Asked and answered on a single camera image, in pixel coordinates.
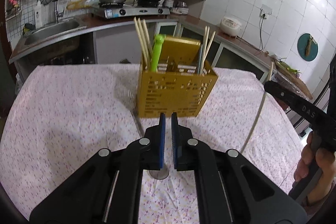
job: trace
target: white bottle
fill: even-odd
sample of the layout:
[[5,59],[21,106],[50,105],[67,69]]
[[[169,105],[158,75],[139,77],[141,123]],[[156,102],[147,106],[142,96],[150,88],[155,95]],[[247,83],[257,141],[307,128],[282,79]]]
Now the white bottle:
[[37,5],[34,8],[35,27],[41,28],[45,24],[45,17],[43,13],[43,7],[40,0],[37,0]]

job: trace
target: hand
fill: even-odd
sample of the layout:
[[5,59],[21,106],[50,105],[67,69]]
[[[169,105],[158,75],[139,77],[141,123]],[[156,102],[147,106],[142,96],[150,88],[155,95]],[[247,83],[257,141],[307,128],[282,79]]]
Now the hand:
[[301,159],[299,160],[297,168],[294,172],[294,179],[296,182],[299,182],[302,178],[305,178],[308,175],[308,167],[314,156],[316,158],[317,165],[322,169],[323,173],[318,184],[307,196],[309,205],[322,200],[329,193],[332,181],[336,176],[335,155],[324,148],[319,148],[316,152],[316,155],[314,155],[313,151],[310,149],[311,140],[312,132],[307,138],[307,145],[302,150]]

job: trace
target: green utensil handle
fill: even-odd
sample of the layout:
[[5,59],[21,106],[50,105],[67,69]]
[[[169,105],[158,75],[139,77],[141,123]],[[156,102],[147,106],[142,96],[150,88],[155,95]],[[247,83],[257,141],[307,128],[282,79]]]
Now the green utensil handle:
[[162,44],[165,41],[165,38],[166,38],[165,34],[158,34],[157,36],[155,36],[152,63],[151,63],[152,72],[156,72],[158,68],[158,63],[159,63],[160,54],[162,50]]

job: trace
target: table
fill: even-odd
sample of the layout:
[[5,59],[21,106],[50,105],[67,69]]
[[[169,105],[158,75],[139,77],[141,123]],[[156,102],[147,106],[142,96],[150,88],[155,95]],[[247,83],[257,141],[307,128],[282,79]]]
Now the table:
[[[125,148],[139,138],[134,108],[139,65],[39,66],[24,83],[0,142],[0,182],[28,218],[32,209],[99,149]],[[212,149],[240,150],[263,96],[255,75],[215,68],[219,78],[197,117],[179,118]],[[141,119],[144,128],[159,119]],[[243,155],[285,192],[302,145],[281,107],[267,95]],[[173,169],[171,121],[159,181],[144,171],[139,223],[198,223],[194,174]]]

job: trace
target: electrical outlet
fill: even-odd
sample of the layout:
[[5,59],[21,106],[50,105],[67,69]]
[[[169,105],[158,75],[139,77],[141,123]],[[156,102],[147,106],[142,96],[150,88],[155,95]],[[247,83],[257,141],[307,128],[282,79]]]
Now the electrical outlet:
[[263,17],[263,15],[265,15],[264,19],[267,19],[267,16],[271,14],[272,14],[272,8],[263,4],[260,8],[260,17]]

